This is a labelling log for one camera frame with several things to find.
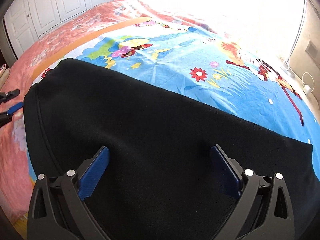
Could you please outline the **black pants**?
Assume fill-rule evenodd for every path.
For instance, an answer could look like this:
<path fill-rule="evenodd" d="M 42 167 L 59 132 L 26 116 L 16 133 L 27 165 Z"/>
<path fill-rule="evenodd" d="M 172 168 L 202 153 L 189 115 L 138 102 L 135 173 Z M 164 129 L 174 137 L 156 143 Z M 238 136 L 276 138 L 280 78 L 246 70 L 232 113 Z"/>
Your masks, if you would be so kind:
<path fill-rule="evenodd" d="M 61 176 L 106 146 L 110 163 L 86 204 L 114 239 L 210 239 L 235 200 L 210 150 L 259 175 L 284 175 L 300 237 L 319 211 L 312 146 L 188 97 L 66 59 L 24 97 L 35 173 Z"/>

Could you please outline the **white wardrobe doors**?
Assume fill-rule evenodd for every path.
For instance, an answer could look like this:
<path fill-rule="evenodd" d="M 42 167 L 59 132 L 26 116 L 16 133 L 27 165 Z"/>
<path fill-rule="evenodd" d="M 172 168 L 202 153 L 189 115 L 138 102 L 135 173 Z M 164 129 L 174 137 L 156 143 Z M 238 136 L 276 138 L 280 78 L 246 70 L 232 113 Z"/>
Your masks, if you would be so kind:
<path fill-rule="evenodd" d="M 14 0 L 4 24 L 19 58 L 44 35 L 101 3 L 112 0 Z"/>

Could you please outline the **pink floral bed cover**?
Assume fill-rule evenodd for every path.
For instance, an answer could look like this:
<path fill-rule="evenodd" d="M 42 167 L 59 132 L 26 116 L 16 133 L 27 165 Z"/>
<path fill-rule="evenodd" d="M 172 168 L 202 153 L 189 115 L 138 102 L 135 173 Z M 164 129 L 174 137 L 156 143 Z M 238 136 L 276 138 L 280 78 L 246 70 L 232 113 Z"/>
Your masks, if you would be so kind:
<path fill-rule="evenodd" d="M 99 36 L 113 24 L 134 22 L 139 17 L 183 26 L 198 25 L 213 31 L 212 25 L 200 15 L 200 9 L 187 11 L 177 9 L 173 3 L 151 0 L 115 0 L 97 5 L 45 35 L 23 53 L 1 86 L 3 92 L 19 89 L 20 94 L 1 104 L 1 111 L 22 101 L 33 81 L 51 64 L 66 57 L 71 44 Z M 35 177 L 28 163 L 23 111 L 19 110 L 12 121 L 1 128 L 1 208 L 13 232 L 22 239 L 27 237 L 27 215 L 34 184 Z"/>

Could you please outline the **white wall socket panel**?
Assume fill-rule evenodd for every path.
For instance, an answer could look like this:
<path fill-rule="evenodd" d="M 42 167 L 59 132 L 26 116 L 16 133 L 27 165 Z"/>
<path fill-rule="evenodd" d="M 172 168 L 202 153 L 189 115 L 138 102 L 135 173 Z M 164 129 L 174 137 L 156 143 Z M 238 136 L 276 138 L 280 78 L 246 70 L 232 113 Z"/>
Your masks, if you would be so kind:
<path fill-rule="evenodd" d="M 312 41 L 309 40 L 305 52 L 311 57 L 315 64 L 319 64 L 320 52 Z"/>

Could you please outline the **blue cartoon bed sheet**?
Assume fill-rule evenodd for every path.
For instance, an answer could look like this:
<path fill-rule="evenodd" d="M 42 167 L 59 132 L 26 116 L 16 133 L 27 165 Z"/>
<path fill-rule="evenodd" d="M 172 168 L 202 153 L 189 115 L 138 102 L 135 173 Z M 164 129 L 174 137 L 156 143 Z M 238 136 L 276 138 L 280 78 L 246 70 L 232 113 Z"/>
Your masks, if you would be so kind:
<path fill-rule="evenodd" d="M 66 59 L 114 70 L 311 145 L 319 179 L 319 123 L 302 95 L 273 66 L 219 35 L 152 19 L 119 23 L 71 44 L 33 85 Z"/>

